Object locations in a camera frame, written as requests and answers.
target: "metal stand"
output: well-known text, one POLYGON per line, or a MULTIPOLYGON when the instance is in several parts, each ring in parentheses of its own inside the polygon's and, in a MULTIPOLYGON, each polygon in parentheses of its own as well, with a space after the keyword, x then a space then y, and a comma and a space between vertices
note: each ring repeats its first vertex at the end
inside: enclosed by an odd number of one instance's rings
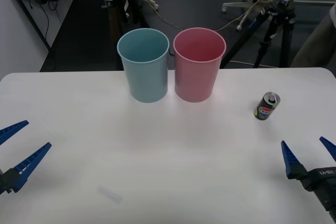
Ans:
POLYGON ((270 47, 272 39, 277 35, 277 29, 283 25, 282 43, 281 43, 281 55, 279 67, 285 68, 288 66, 288 56, 290 52, 292 31, 295 23, 295 8, 290 4, 291 0, 280 0, 279 2, 267 6, 265 10, 261 11, 253 23, 244 32, 241 38, 235 43, 232 49, 226 54, 220 63, 221 69, 223 69, 239 51, 239 49, 245 44, 245 42, 251 37, 251 35, 262 25, 269 16, 272 20, 269 24, 268 30, 260 42, 260 49, 258 51, 258 57, 254 63, 253 68, 258 68, 259 64, 267 52, 267 48, 270 47))
MULTIPOLYGON (((111 33, 111 40, 113 43, 113 48, 115 55, 117 56, 117 69, 123 70, 123 65, 121 58, 117 52, 117 43, 121 38, 123 32, 121 27, 121 22, 124 24, 128 23, 128 16, 124 10, 124 3, 122 0, 104 0, 105 5, 103 8, 108 9, 109 13, 109 24, 110 24, 110 33, 111 33)), ((133 23, 140 23, 140 27, 148 28, 149 24, 146 22, 140 7, 138 5, 138 0, 128 0, 130 7, 133 10, 133 23)))

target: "white wall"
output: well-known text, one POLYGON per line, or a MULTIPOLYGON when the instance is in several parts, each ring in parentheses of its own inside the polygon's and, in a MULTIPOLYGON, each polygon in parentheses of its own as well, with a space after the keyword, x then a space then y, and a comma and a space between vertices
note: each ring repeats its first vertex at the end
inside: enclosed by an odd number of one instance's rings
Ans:
MULTIPOLYGON (((28 0, 23 2, 41 32, 45 34, 47 18, 39 5, 31 0, 33 9, 30 9, 28 0)), ((62 0, 58 3, 57 11, 62 21, 71 2, 72 0, 62 0)), ((51 46, 61 24, 56 12, 51 12, 47 5, 43 7, 49 16, 47 41, 51 46)), ((39 72, 47 55, 47 48, 16 0, 0 0, 0 80, 13 72, 39 72)))

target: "chair base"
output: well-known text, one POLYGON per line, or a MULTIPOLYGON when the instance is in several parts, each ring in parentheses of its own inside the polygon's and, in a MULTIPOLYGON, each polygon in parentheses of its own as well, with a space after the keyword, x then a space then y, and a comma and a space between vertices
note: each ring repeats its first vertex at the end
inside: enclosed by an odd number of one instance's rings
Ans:
MULTIPOLYGON (((243 23, 250 13, 253 11, 260 12, 265 6, 270 4, 271 1, 260 1, 251 10, 249 10, 241 19, 239 25, 236 27, 237 31, 240 31, 243 27, 243 23)), ((307 5, 307 6, 333 6, 335 1, 309 1, 309 0, 294 0, 295 5, 307 5)), ((250 8, 254 5, 253 0, 246 0, 245 2, 234 2, 234 3, 223 3, 222 12, 225 13, 228 7, 240 7, 240 8, 250 8)))
MULTIPOLYGON (((243 27, 244 21, 247 19, 248 15, 253 12, 254 10, 257 12, 260 12, 262 9, 264 9, 265 6, 267 6, 271 1, 263 0, 260 1, 257 5, 255 5, 251 10, 245 13, 243 18, 241 19, 239 25, 236 27, 237 31, 240 31, 243 27)), ((246 0, 245 2, 234 2, 234 3, 223 3, 222 5, 222 12, 225 13, 227 11, 228 7, 240 7, 240 8, 250 8, 254 5, 253 0, 246 0)))

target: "cable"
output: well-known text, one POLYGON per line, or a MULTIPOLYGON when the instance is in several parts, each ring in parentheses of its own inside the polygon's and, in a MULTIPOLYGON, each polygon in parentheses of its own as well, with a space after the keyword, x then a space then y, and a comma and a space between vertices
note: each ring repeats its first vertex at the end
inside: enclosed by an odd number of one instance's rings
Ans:
POLYGON ((47 30, 46 30, 46 36, 45 36, 45 39, 47 40, 47 33, 48 33, 48 29, 49 29, 49 17, 46 13, 46 11, 43 9, 43 7, 40 5, 41 9, 43 10, 44 14, 46 15, 47 17, 47 20, 48 20, 48 25, 47 25, 47 30))
POLYGON ((58 15, 58 11, 57 10, 55 10, 56 11, 56 14, 57 14, 57 17, 58 17, 58 20, 59 20, 59 22, 61 23, 61 25, 63 24, 63 22, 61 21, 61 19, 60 19, 60 17, 59 17, 59 15, 58 15))
POLYGON ((170 48, 168 48, 168 52, 169 52, 169 54, 170 54, 171 56, 175 56, 175 54, 172 54, 172 53, 170 52, 170 48))
POLYGON ((177 25, 175 25, 174 23, 169 22, 168 20, 164 19, 163 17, 161 17, 161 15, 155 10, 155 8, 152 6, 151 2, 149 2, 149 0, 147 0, 149 6, 155 11, 157 17, 163 22, 166 23, 167 25, 174 27, 176 29, 180 29, 180 30, 185 30, 184 28, 181 28, 177 25))
MULTIPOLYGON (((254 64, 252 64, 252 63, 247 63, 247 62, 242 62, 242 61, 237 61, 237 60, 231 60, 230 62, 231 63, 240 63, 240 64, 254 66, 254 64)), ((273 67, 273 66, 268 66, 268 65, 259 65, 259 66, 265 67, 265 68, 278 68, 278 67, 273 67)))
POLYGON ((55 12, 56 12, 56 14, 57 14, 57 18, 58 18, 59 22, 60 22, 61 24, 63 24, 63 22, 61 21, 61 19, 60 19, 59 15, 58 15, 58 11, 57 11, 57 5, 58 5, 58 1, 56 1, 56 6, 54 5, 54 3, 53 3, 53 2, 52 2, 52 5, 53 5, 54 9, 51 9, 51 8, 50 8, 50 2, 48 2, 48 7, 49 7, 49 10, 51 10, 51 11, 55 11, 55 12))

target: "gray floor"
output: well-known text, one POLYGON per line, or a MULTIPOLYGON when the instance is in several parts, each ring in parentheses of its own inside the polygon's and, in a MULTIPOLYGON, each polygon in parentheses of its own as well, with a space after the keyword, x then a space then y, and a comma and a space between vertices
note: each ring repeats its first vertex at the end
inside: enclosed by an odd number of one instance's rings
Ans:
MULTIPOLYGON (((177 24, 183 28, 189 27, 206 27, 217 28, 222 24, 226 24, 237 16, 241 15, 239 8, 228 8, 227 13, 221 12, 221 6, 224 2, 237 2, 241 0, 155 0, 160 6, 160 14, 170 22, 177 24)), ((312 33, 318 22, 328 13, 328 7, 297 7, 297 23, 293 31, 291 59, 294 57, 299 48, 306 41, 308 36, 312 33)), ((152 10, 144 5, 144 12, 152 28, 164 32, 171 43, 179 33, 178 29, 172 28, 161 22, 152 10)), ((256 14, 253 14, 249 21, 246 22, 245 28, 254 19, 256 14)), ((235 31, 235 25, 220 31, 220 34, 225 38, 228 50, 235 43, 235 41, 244 32, 235 31)), ((251 37, 245 46, 238 52, 234 60, 254 63, 257 51, 259 48, 259 41, 264 36, 268 23, 263 24, 262 27, 251 37)), ((281 49, 281 33, 273 39, 272 47, 269 48, 261 64, 278 66, 279 55, 281 49)), ((238 63, 229 63, 227 68, 250 68, 251 66, 242 65, 238 63)), ((170 58, 170 68, 173 68, 173 57, 170 58)))
MULTIPOLYGON (((240 16, 240 8, 228 8, 222 13, 222 3, 241 0, 155 0, 160 6, 160 14, 170 22, 183 28, 206 27, 216 29, 240 16)), ((107 10, 102 9, 103 0, 73 0, 71 8, 63 21, 63 25, 53 43, 55 58, 48 55, 41 71, 108 71, 118 70, 116 56, 113 55, 107 10)), ((172 28, 160 21, 152 8, 142 2, 144 15, 152 28, 164 32, 171 44, 180 30, 172 28)), ((312 33, 319 21, 328 13, 329 7, 298 6, 297 23, 293 31, 290 60, 312 33)), ((254 13, 246 21, 246 29, 257 14, 254 13)), ((244 32, 236 32, 237 23, 232 24, 220 34, 227 42, 227 51, 244 32)), ((139 25, 129 25, 125 31, 136 29, 139 25)), ((268 21, 265 22, 245 46, 238 52, 234 60, 254 63, 268 21)), ((273 40, 261 64, 278 66, 281 32, 273 40)), ((169 68, 174 68, 174 57, 169 57, 169 68)), ((251 68, 248 65, 229 63, 227 68, 251 68)))

